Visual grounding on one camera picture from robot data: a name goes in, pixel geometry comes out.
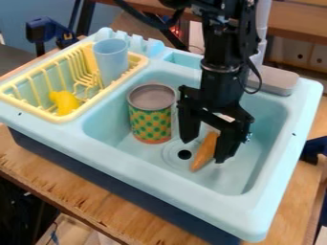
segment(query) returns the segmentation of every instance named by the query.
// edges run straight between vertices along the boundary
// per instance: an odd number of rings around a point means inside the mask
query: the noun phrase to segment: toy carrot
[[[213,158],[218,136],[218,133],[214,131],[207,134],[205,140],[200,145],[200,148],[196,153],[194,162],[190,166],[190,170],[192,172],[200,169]]]

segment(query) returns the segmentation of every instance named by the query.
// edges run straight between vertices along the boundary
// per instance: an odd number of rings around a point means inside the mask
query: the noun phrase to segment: yellow and green cup
[[[127,95],[127,100],[131,128],[136,139],[148,144],[160,144],[171,139],[174,89],[150,82],[134,88]]]

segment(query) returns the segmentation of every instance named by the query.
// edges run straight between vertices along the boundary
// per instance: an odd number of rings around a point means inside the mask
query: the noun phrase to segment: dish rack
[[[129,52],[128,70],[104,88],[92,46],[93,42],[81,43],[0,86],[0,100],[49,122],[64,123],[81,115],[148,63],[146,56]],[[68,115],[57,116],[49,94],[63,90],[73,93],[81,106]]]

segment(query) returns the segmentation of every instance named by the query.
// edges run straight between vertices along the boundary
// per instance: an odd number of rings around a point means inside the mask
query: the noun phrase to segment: sink drain
[[[190,159],[192,156],[192,153],[189,150],[183,149],[180,152],[178,152],[178,157],[182,160]]]
[[[197,141],[188,144],[181,140],[172,141],[163,148],[163,160],[170,167],[189,172],[189,165],[193,162],[199,146]]]

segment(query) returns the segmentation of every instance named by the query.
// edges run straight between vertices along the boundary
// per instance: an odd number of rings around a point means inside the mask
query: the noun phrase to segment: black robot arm
[[[144,23],[156,26],[143,16],[131,11],[123,0],[115,0]],[[240,106],[244,92],[260,90],[260,74],[250,60],[257,53],[260,38],[256,32],[255,13],[258,0],[160,0],[176,12],[168,25],[176,22],[185,8],[203,19],[205,57],[201,61],[200,89],[181,86],[179,108],[180,136],[188,143],[199,135],[201,122],[221,131],[214,158],[224,163],[232,157],[241,143],[251,137],[253,116]],[[253,92],[246,90],[249,70],[259,77],[260,86]]]

